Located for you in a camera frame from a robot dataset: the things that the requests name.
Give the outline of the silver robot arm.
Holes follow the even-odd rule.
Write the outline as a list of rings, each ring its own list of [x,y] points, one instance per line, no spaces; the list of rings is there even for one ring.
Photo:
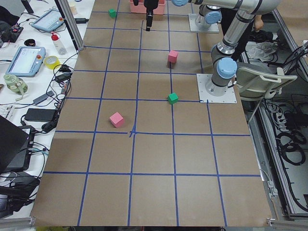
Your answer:
[[[172,0],[175,6],[184,6],[187,3],[200,5],[199,13],[189,14],[190,31],[217,33],[217,23],[221,21],[222,15],[217,6],[201,5],[202,0]],[[153,23],[154,10],[158,8],[159,0],[144,0],[146,8],[146,31],[150,31]]]
[[[230,80],[237,71],[237,63],[231,58],[235,47],[255,15],[263,15],[273,11],[279,0],[205,0],[204,5],[217,6],[237,10],[227,33],[211,52],[214,72],[206,83],[206,91],[213,96],[223,96]]]

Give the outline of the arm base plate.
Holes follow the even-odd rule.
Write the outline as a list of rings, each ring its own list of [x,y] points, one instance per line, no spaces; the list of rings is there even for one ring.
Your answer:
[[[207,13],[204,17],[200,14],[190,13],[189,25],[193,33],[218,33],[218,22],[221,19],[220,13]]]
[[[200,103],[237,103],[231,81],[225,87],[218,87],[212,82],[212,74],[196,74]]]

